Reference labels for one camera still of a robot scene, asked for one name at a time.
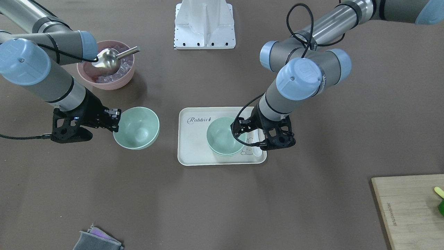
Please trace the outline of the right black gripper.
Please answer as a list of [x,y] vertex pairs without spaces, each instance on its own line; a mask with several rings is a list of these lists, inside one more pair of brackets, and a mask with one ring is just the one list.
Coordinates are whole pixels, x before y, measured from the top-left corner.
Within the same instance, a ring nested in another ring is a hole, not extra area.
[[89,141],[93,134],[86,129],[105,128],[119,131],[121,109],[109,109],[95,95],[86,95],[82,103],[70,111],[54,108],[51,141],[73,143]]

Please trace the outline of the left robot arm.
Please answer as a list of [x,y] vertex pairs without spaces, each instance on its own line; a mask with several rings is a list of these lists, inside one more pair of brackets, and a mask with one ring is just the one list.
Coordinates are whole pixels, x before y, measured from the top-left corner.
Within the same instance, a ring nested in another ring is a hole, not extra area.
[[261,129],[263,141],[248,146],[261,150],[295,145],[290,113],[307,98],[340,83],[351,72],[351,59],[341,49],[317,51],[340,42],[345,33],[372,19],[420,24],[443,20],[442,0],[345,0],[317,21],[294,32],[285,41],[270,41],[260,51],[263,67],[277,72],[267,91],[258,96],[248,119],[237,115],[231,135],[239,141],[243,133]]

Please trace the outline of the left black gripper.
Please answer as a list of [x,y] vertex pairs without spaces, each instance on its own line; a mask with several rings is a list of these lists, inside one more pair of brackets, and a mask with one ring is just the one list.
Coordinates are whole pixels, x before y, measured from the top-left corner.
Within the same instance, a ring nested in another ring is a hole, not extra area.
[[[244,133],[257,129],[261,129],[264,133],[265,139],[263,141],[246,143],[244,139],[239,139]],[[296,144],[294,133],[291,130],[291,120],[284,118],[272,121],[260,112],[258,104],[254,106],[248,119],[236,116],[231,124],[231,131],[236,140],[242,144],[260,147],[263,151],[289,148]]]

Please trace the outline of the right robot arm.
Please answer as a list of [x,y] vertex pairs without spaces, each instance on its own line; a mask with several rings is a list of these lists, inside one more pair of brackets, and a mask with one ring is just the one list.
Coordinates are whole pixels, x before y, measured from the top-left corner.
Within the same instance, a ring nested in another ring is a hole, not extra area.
[[72,30],[34,0],[2,0],[0,9],[24,30],[24,34],[1,31],[1,75],[54,107],[52,132],[35,139],[89,141],[93,134],[88,127],[118,132],[121,110],[103,106],[63,68],[97,60],[94,36]]

